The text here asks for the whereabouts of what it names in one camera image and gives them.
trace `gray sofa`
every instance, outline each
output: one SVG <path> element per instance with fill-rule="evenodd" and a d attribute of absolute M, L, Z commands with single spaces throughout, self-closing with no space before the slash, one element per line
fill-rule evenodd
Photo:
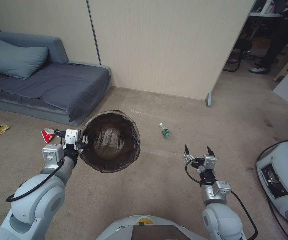
<path fill-rule="evenodd" d="M 48 47 L 44 65 L 30 78 L 0 73 L 0 109 L 78 126 L 111 87 L 108 67 L 69 62 L 57 37 L 0 32 L 20 47 Z"/>

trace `black pants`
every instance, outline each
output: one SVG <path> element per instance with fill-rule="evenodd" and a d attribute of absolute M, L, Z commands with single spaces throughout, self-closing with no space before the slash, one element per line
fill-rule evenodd
<path fill-rule="evenodd" d="M 272 37 L 270 47 L 263 60 L 260 62 L 260 67 L 271 68 L 276 56 L 288 43 L 288 11 L 285 12 L 283 19 L 276 28 L 276 32 Z"/>

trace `red snack wrapper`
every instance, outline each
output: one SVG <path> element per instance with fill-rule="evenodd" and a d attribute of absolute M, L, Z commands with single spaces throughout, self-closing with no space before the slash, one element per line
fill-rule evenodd
<path fill-rule="evenodd" d="M 51 139 L 55 136 L 54 130 L 50 128 L 44 128 L 42 131 L 43 139 L 46 143 L 49 143 Z"/>

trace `green bottle label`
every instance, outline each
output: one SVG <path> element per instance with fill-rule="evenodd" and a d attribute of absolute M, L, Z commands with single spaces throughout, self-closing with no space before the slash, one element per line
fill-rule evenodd
<path fill-rule="evenodd" d="M 165 129 L 162 131 L 162 133 L 163 133 L 163 135 L 165 136 L 167 133 L 170 133 L 170 131 L 169 131 L 167 128 L 165 128 Z"/>

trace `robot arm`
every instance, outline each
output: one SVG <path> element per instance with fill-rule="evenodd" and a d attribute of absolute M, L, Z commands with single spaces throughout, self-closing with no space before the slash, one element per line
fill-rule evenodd
<path fill-rule="evenodd" d="M 185 145 L 184 160 L 187 161 L 185 170 L 187 172 L 188 164 L 196 168 L 200 175 L 201 181 L 198 182 L 202 188 L 202 198 L 206 205 L 203 211 L 204 226 L 210 234 L 211 240 L 246 240 L 243 232 L 243 225 L 239 216 L 226 205 L 226 196 L 232 191 L 230 184 L 226 181 L 218 181 L 215 179 L 214 167 L 218 158 L 215 157 L 213 151 L 207 147 L 208 155 L 202 158 L 195 158 L 190 155 Z"/>
<path fill-rule="evenodd" d="M 0 240 L 45 239 L 53 216 L 64 202 L 64 189 L 78 156 L 80 130 L 67 129 L 61 133 L 65 134 L 65 145 L 46 145 L 42 149 L 45 164 L 40 174 L 25 181 L 8 198 L 11 209 L 0 226 Z M 37 187 L 46 178 L 49 179 Z"/>

